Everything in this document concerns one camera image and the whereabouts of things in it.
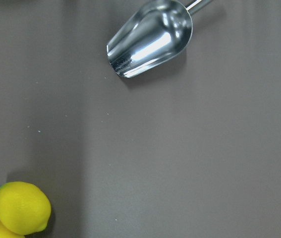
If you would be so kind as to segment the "yellow lemon near lime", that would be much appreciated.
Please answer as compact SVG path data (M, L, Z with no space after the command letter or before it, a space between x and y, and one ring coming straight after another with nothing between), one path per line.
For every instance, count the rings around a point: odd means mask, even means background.
M10 231L29 235L46 229L52 212L48 197L23 181L0 186L0 221Z

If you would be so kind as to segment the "metal scoop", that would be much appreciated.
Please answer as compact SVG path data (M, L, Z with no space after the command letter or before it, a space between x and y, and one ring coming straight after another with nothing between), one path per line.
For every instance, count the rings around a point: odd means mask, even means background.
M152 0L134 13L106 46L107 57L120 77L138 76L180 54L193 35L192 15L209 4L193 0Z

